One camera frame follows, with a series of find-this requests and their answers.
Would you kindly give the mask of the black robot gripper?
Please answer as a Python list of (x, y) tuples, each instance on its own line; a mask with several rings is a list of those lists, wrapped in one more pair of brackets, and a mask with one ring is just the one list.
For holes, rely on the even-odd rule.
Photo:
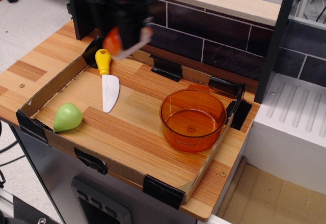
[(103, 37), (118, 27), (123, 47), (128, 49), (140, 40), (140, 32), (150, 27), (148, 0), (91, 0), (99, 7), (100, 29)]

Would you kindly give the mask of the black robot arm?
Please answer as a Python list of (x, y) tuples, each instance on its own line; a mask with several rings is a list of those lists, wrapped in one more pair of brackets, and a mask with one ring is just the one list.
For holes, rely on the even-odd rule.
[(103, 47), (125, 56), (151, 41), (149, 0), (87, 0), (104, 37)]

